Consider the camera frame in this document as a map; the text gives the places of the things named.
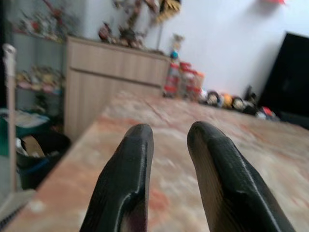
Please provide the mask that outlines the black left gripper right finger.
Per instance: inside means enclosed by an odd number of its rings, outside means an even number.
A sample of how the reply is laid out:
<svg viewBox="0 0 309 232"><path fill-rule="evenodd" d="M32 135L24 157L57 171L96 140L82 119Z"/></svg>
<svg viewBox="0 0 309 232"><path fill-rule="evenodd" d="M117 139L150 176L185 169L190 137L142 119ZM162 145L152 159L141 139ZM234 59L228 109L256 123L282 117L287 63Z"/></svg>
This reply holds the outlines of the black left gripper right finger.
<svg viewBox="0 0 309 232"><path fill-rule="evenodd" d="M221 130L197 121L187 146L211 232L295 231L259 172Z"/></svg>

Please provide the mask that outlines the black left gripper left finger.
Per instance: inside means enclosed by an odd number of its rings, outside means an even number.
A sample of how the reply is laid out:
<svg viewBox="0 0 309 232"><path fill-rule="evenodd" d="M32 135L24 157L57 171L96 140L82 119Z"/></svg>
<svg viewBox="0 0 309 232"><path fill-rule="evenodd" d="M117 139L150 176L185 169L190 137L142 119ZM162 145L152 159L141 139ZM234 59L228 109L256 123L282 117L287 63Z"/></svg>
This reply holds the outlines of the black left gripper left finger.
<svg viewBox="0 0 309 232"><path fill-rule="evenodd" d="M98 177L80 231L147 231L153 154L151 127L132 126Z"/></svg>

